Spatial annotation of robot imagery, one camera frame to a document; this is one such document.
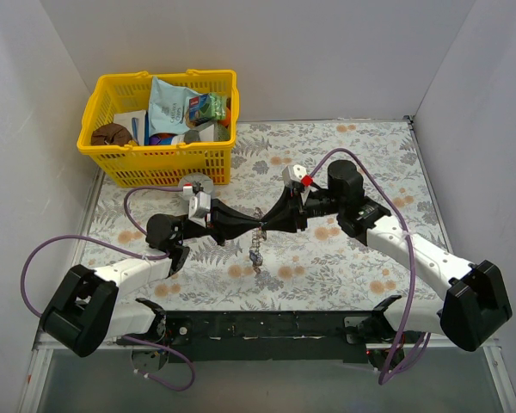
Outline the silver disc keyring organiser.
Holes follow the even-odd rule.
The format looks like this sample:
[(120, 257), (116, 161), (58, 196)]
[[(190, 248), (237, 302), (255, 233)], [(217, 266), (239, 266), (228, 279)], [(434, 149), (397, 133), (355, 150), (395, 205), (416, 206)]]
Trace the silver disc keyring organiser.
[[(252, 238), (251, 238), (251, 245), (249, 248), (249, 252), (253, 251), (256, 254), (261, 254), (261, 252), (260, 252), (261, 242), (266, 241), (266, 240), (267, 240), (267, 233), (260, 226), (257, 228), (254, 228), (254, 230), (252, 231)], [(256, 274), (259, 274), (261, 272), (262, 264), (263, 264), (263, 256), (262, 256), (261, 265), (254, 265), (252, 263), (252, 268)]]

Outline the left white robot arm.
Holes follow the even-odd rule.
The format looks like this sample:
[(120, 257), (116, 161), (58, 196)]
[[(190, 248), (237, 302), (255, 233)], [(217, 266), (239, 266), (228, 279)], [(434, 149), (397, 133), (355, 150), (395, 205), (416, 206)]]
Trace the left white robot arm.
[(110, 336), (138, 334), (146, 343), (164, 338), (165, 322), (149, 307), (143, 313), (116, 308), (129, 293), (178, 273), (190, 249), (187, 239), (212, 237), (222, 244), (261, 226), (219, 200), (201, 207), (190, 201), (188, 215), (155, 214), (146, 224), (146, 243), (166, 255), (125, 259), (99, 268), (78, 264), (68, 270), (40, 317), (40, 328), (76, 355), (93, 353)]

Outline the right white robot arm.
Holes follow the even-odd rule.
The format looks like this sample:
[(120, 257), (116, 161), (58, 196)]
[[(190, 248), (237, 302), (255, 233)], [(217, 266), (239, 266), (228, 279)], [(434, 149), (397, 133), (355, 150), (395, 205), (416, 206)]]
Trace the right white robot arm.
[(319, 188), (302, 165), (282, 172), (285, 187), (263, 217), (263, 230), (296, 232), (311, 218), (334, 214), (341, 230), (381, 252), (428, 284), (438, 300), (406, 303), (393, 295), (353, 327), (356, 336), (391, 342), (406, 330), (446, 336), (473, 352), (513, 315), (500, 269), (492, 262), (474, 264), (404, 230), (390, 210), (365, 194), (354, 163), (336, 160), (328, 166), (328, 186)]

